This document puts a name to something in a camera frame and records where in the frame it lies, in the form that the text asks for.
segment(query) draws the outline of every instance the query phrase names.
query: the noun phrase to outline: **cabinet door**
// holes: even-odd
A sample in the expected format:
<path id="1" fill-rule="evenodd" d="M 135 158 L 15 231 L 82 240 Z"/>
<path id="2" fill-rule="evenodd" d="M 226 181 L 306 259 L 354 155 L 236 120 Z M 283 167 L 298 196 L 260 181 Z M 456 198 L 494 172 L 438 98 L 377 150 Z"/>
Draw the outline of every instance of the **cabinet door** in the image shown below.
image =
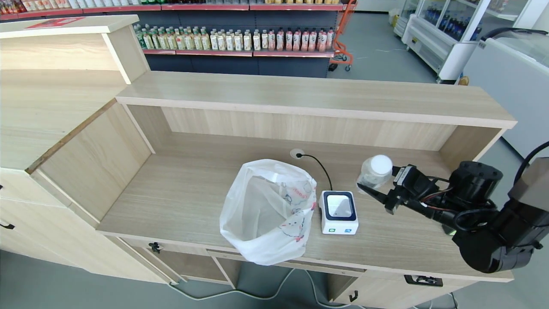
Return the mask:
<path id="1" fill-rule="evenodd" d="M 7 226 L 10 223 L 0 220 L 0 224 Z M 0 228 L 0 249 L 39 260 L 74 266 L 74 264 L 66 259 L 35 243 L 25 235 L 20 234 L 17 226 L 10 230 Z"/>
<path id="2" fill-rule="evenodd" d="M 21 235 L 91 273 L 165 282 L 65 207 L 3 200 L 0 218 L 16 226 Z"/>
<path id="3" fill-rule="evenodd" d="M 458 290 L 475 281 L 443 279 L 443 286 L 408 284 L 403 274 L 366 271 L 335 302 L 375 308 L 406 309 Z"/>

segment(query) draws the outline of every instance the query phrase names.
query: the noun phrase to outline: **electrical cord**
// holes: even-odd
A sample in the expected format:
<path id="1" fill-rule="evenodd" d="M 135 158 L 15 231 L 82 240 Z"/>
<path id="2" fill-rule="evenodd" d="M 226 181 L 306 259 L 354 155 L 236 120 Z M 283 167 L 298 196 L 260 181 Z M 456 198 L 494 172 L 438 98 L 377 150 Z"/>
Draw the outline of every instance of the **electrical cord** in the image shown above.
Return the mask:
<path id="1" fill-rule="evenodd" d="M 454 305 L 454 308 L 453 308 L 453 309 L 459 309 L 459 306 L 458 306 L 456 297 L 454 296 L 453 292 L 448 293 L 447 295 L 452 296 L 453 305 Z M 433 301 L 432 301 L 432 300 L 429 301 L 429 309 L 433 309 Z"/>
<path id="2" fill-rule="evenodd" d="M 300 159 L 301 157 L 311 157 L 313 159 L 316 160 L 316 162 L 318 162 L 320 164 L 320 167 L 324 170 L 324 172 L 326 173 L 326 177 L 328 177 L 328 182 L 330 183 L 330 191 L 333 191 L 334 189 L 332 188 L 332 180 L 330 179 L 330 175 L 328 175 L 328 172 L 326 171 L 326 169 L 324 168 L 324 166 L 322 165 L 322 163 L 320 163 L 320 161 L 315 157 L 315 156 L 312 156 L 310 154 L 303 154 L 303 153 L 298 153 L 295 155 L 298 159 Z"/>
<path id="3" fill-rule="evenodd" d="M 534 156 L 538 152 L 542 151 L 543 149 L 545 149 L 547 147 L 549 147 L 549 141 L 546 141 L 545 143 L 541 144 L 540 146 L 536 147 L 536 149 L 534 149 L 530 153 L 528 153 L 528 155 L 524 158 L 524 160 L 522 161 L 522 164 L 518 168 L 518 171 L 515 175 L 515 179 L 514 179 L 514 182 L 513 182 L 514 184 L 516 184 L 517 181 L 520 179 L 520 177 L 524 173 L 524 170 L 526 169 L 526 167 L 530 165 L 530 161 L 532 160 L 532 158 L 534 158 Z"/>
<path id="4" fill-rule="evenodd" d="M 195 296 L 192 296 L 188 293 L 186 293 L 185 291 L 183 290 L 180 290 L 176 287 L 176 285 L 178 285 L 179 283 L 177 284 L 170 284 L 170 287 L 172 289 L 174 289 L 175 291 L 179 292 L 180 294 L 184 295 L 185 297 L 187 298 L 190 298 L 192 300 L 196 300 L 196 301 L 200 301 L 200 300 L 207 300 L 207 299 L 212 299 L 212 298 L 215 298 L 215 297 L 219 297 L 219 296 L 223 296 L 223 295 L 228 295 L 228 294 L 242 294 L 244 296 L 247 296 L 247 297 L 251 297 L 253 299 L 257 299 L 257 300 L 271 300 L 271 299 L 274 299 L 275 297 L 278 296 L 278 294 L 280 293 L 280 290 L 282 289 L 282 286 L 284 285 L 284 283 L 286 282 L 286 280 L 288 280 L 288 278 L 290 277 L 290 275 L 294 272 L 295 268 L 292 268 L 288 274 L 286 274 L 286 276 L 284 277 L 284 279 L 282 279 L 282 281 L 280 282 L 280 285 L 278 286 L 278 289 L 276 290 L 276 293 L 273 294 L 272 296 L 267 296 L 267 297 L 261 297 L 261 296 L 256 296 L 256 295 L 253 295 L 253 294 L 250 294 L 248 292 L 245 292 L 245 291 L 241 291 L 241 290 L 231 290 L 231 291 L 227 291 L 227 292 L 222 292 L 222 293 L 218 293 L 218 294 L 213 294 L 213 295 L 210 295 L 210 296 L 204 296 L 204 297 L 195 297 Z M 309 280 L 311 282 L 311 286 L 312 286 L 312 293 L 315 297 L 315 301 L 317 304 L 319 304 L 320 306 L 324 307 L 324 308 L 331 308 L 331 309 L 337 309 L 337 308 L 347 308 L 349 306 L 354 306 L 354 305 L 338 305 L 338 306 L 332 306 L 332 305 L 326 305 L 326 304 L 323 304 L 321 303 L 319 300 L 318 300 L 318 296 L 316 294 L 316 287 L 315 287 L 315 283 L 314 281 L 312 280 L 312 277 L 311 277 L 311 274 L 309 273 L 309 271 L 305 271 L 305 273 L 307 274 L 307 276 L 309 276 Z M 367 309 L 366 307 L 363 307 L 363 306 L 356 306 L 358 308 L 362 308 L 362 309 Z"/>
<path id="5" fill-rule="evenodd" d="M 474 230 L 476 230 L 478 228 L 482 228 L 482 227 L 464 228 L 457 222 L 458 219 L 462 216 L 465 216 L 466 214 L 480 213 L 480 212 L 493 212 L 493 211 L 498 211 L 498 210 L 497 210 L 497 208 L 480 208 L 480 209 L 471 209 L 471 210 L 462 211 L 462 212 L 458 213 L 457 215 L 455 215 L 455 217 L 453 218 L 453 224 L 455 225 L 456 228 L 458 228 L 462 231 L 474 231 Z"/>

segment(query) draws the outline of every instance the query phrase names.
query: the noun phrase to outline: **white plastic bag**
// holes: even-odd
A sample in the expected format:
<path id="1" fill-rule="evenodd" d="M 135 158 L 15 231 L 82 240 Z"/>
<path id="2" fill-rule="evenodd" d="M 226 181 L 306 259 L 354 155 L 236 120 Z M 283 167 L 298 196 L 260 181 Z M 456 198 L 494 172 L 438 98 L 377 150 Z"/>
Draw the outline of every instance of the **white plastic bag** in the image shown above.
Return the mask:
<path id="1" fill-rule="evenodd" d="M 263 159 L 242 165 L 219 225 L 250 262 L 273 265 L 300 257 L 311 231 L 316 181 L 293 165 Z"/>

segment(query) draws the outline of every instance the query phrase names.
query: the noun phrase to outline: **black cable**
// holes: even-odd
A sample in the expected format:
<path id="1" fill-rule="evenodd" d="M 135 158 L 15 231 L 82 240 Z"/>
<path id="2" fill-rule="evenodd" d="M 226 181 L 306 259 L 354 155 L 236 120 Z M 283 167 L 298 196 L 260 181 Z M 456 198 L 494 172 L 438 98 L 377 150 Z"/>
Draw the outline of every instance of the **black cable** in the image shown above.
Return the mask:
<path id="1" fill-rule="evenodd" d="M 472 228 L 464 228 L 459 223 L 457 223 L 458 219 L 462 216 L 465 216 L 466 214 L 472 214 L 472 213 L 481 213 L 481 212 L 493 212 L 498 211 L 497 208 L 481 208 L 481 209 L 470 209 L 466 211 L 462 211 L 454 216 L 453 218 L 453 224 L 454 226 L 462 231 L 474 231 L 482 227 L 472 227 Z"/>
<path id="2" fill-rule="evenodd" d="M 532 152 L 528 153 L 528 155 L 524 158 L 524 161 L 522 161 L 522 164 L 518 168 L 517 174 L 515 175 L 514 184 L 516 184 L 517 181 L 520 179 L 520 177 L 522 176 L 522 173 L 524 173 L 524 170 L 526 169 L 526 167 L 530 165 L 530 160 L 532 160 L 532 158 L 538 152 L 542 151 L 543 149 L 545 149 L 547 147 L 549 147 L 549 141 L 546 141 L 545 143 L 538 146 L 536 149 L 532 150 Z"/>
<path id="3" fill-rule="evenodd" d="M 322 163 L 320 163 L 320 161 L 315 157 L 315 156 L 312 156 L 310 154 L 302 154 L 302 153 L 298 153 L 295 155 L 298 159 L 301 158 L 301 157 L 311 157 L 313 159 L 316 160 L 316 162 L 318 162 L 320 164 L 320 167 L 324 170 L 324 172 L 326 173 L 326 177 L 328 177 L 328 182 L 330 183 L 330 191 L 333 191 L 334 189 L 332 188 L 332 180 L 330 179 L 330 175 L 328 175 L 328 172 L 326 171 L 326 169 L 324 168 L 324 166 L 322 165 Z"/>

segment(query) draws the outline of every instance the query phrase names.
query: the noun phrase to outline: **refrigerator display case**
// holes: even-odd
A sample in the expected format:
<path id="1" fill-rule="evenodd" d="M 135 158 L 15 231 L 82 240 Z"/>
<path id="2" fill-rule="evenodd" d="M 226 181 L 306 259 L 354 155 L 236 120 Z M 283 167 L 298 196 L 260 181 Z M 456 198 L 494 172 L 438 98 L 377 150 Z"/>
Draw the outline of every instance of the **refrigerator display case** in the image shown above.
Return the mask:
<path id="1" fill-rule="evenodd" d="M 402 7 L 399 18 L 396 20 L 396 25 L 393 30 L 396 35 L 402 37 L 406 24 L 408 23 L 410 16 L 416 12 L 419 3 L 420 0 L 406 0 L 406 2 L 404 2 L 404 6 Z"/>
<path id="2" fill-rule="evenodd" d="M 402 42 L 437 74 L 456 80 L 483 33 L 531 28 L 549 0 L 420 0 L 407 18 Z"/>
<path id="3" fill-rule="evenodd" d="M 503 28 L 486 34 L 465 65 L 459 84 L 481 87 L 513 115 L 518 123 L 503 138 L 522 157 L 547 141 L 546 31 Z M 549 148 L 537 156 L 549 156 Z"/>

